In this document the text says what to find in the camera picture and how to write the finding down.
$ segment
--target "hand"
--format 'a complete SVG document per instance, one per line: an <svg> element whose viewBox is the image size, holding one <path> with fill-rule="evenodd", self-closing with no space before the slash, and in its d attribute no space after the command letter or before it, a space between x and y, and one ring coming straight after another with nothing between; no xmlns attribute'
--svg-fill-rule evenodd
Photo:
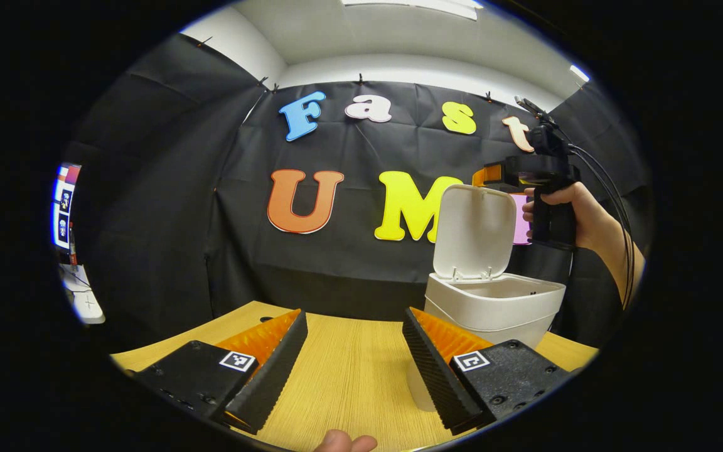
<svg viewBox="0 0 723 452"><path fill-rule="evenodd" d="M534 196L534 189L527 188L525 194ZM548 195L542 195L542 198L545 203L552 206L561 203L571 203L574 206L576 246L580 248L591 249L597 254L601 254L609 238L616 234L616 227L619 228L617 234L621 234L618 221L608 214L581 182L573 183L567 188ZM524 220L528 222L534 220L533 209L534 201L524 204ZM526 235L531 238L532 232L529 231Z"/></svg>
<svg viewBox="0 0 723 452"><path fill-rule="evenodd" d="M328 430L314 452L370 452L376 447L378 441L369 435L362 435L350 441L350 435L342 430Z"/></svg>

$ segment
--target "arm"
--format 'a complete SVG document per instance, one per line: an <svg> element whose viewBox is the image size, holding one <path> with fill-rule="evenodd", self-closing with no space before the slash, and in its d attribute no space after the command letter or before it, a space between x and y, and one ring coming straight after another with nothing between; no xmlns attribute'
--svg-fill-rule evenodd
<svg viewBox="0 0 723 452"><path fill-rule="evenodd" d="M525 191L527 196L534 196L534 189L528 188ZM624 300L626 292L626 249L624 237L630 240L631 252L635 257L635 277L630 289L630 294L640 283L643 274L643 266L646 264L643 254L631 241L629 235L623 235L621 224L611 217L610 214L595 200L593 195L581 183L577 182L568 188L555 191L549 195L542 195L543 201L550 205L560 203L571 203L576 214L576 246L587 248L599 255L618 287L619 295ZM526 221L533 220L532 210L534 202L526 203L523 206L523 218Z"/></svg>

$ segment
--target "ceiling light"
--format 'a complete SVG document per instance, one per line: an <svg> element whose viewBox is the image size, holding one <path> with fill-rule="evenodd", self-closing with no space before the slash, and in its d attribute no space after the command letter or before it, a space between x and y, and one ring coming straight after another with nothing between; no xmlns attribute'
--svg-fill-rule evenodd
<svg viewBox="0 0 723 452"><path fill-rule="evenodd" d="M576 66L573 66L571 64L570 71L574 72L574 74L579 75L579 78L585 81L591 81L591 78L585 75L585 72L582 72L582 69L577 68Z"/></svg>
<svg viewBox="0 0 723 452"><path fill-rule="evenodd" d="M482 8L473 0L342 0L345 6L353 5L404 5L435 9L459 17L477 20L476 10Z"/></svg>

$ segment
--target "computer monitor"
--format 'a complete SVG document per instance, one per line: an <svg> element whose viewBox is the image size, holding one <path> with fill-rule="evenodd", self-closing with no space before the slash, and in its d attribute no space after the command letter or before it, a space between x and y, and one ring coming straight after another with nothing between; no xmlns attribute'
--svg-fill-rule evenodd
<svg viewBox="0 0 723 452"><path fill-rule="evenodd" d="M72 200L74 186L82 166L74 163L62 163L58 167L58 178L55 182L55 196L52 203L52 241L58 248L61 260L68 260L69 226L72 217Z"/></svg>

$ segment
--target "wooden table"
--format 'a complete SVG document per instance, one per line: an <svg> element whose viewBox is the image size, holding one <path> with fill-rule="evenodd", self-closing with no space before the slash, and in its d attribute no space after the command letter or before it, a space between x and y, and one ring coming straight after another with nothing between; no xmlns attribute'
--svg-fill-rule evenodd
<svg viewBox="0 0 723 452"><path fill-rule="evenodd" d="M215 344L257 325L261 317L289 311L253 301L183 334L112 358L124 369L140 371L190 340ZM372 435L378 440L376 452L393 452L468 433L454 437L442 428L437 412L414 405L407 387L411 354L399 321L306 316L309 336L281 398L255 435L258 440L311 451L328 429L342 429L352 438ZM537 352L570 371L583 366L597 349L546 333Z"/></svg>

